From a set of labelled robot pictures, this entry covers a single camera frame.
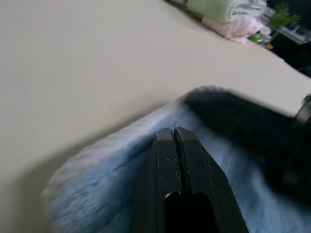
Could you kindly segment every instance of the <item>white table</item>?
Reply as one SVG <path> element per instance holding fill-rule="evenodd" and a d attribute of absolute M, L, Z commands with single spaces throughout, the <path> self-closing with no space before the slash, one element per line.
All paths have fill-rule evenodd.
<path fill-rule="evenodd" d="M 39 194 L 85 145 L 192 88 L 236 89 L 288 114 L 311 80 L 162 0 L 0 3 L 0 232 L 49 232 Z"/>

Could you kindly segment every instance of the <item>green plant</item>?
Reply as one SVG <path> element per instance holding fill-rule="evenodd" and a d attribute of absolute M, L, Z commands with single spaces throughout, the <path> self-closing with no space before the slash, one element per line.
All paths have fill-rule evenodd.
<path fill-rule="evenodd" d="M 278 4 L 276 5 L 276 12 L 270 19 L 270 28 L 272 31 L 276 31 L 289 23 L 298 23 L 300 20 L 300 15 L 290 13 L 288 4 Z"/>

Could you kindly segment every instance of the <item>fuzzy fabric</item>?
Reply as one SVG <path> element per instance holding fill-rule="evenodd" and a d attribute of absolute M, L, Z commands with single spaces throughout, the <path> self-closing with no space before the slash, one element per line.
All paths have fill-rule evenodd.
<path fill-rule="evenodd" d="M 195 132 L 223 169 L 250 233 L 311 232 L 311 209 L 273 191 L 262 172 L 263 152 L 239 143 L 266 145 L 256 135 L 277 143 L 270 137 L 277 133 L 258 125 L 260 116 L 256 108 L 244 111 L 230 102 L 222 89 L 201 87 L 85 148 L 55 172 L 42 194 L 54 232 L 129 233 L 139 168 L 156 133 L 176 126 Z"/>
<path fill-rule="evenodd" d="M 235 21 L 244 15 L 260 16 L 266 8 L 264 0 L 168 0 L 180 4 L 194 14 L 218 22 Z"/>
<path fill-rule="evenodd" d="M 248 37 L 266 28 L 255 17 L 248 15 L 229 23 L 220 23 L 205 16 L 202 23 L 224 38 L 241 44 L 247 43 L 249 41 Z"/>

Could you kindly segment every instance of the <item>pink towel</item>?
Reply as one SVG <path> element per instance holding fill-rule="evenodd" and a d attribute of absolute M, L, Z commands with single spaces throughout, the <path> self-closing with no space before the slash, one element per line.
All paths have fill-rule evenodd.
<path fill-rule="evenodd" d="M 219 35 L 238 43 L 247 43 L 248 37 L 265 26 L 255 17 L 245 15 L 233 22 L 220 23 L 208 17 L 203 17 L 202 23 Z"/>

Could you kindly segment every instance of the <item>black plastic object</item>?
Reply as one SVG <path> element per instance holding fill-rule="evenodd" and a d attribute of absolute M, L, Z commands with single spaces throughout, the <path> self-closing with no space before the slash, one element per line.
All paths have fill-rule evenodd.
<path fill-rule="evenodd" d="M 160 131 L 134 190 L 132 233 L 247 233 L 228 179 L 195 134 Z"/>
<path fill-rule="evenodd" d="M 311 203 L 311 95 L 295 117 L 230 92 L 194 92 L 184 103 L 206 127 L 257 154 L 272 188 Z"/>

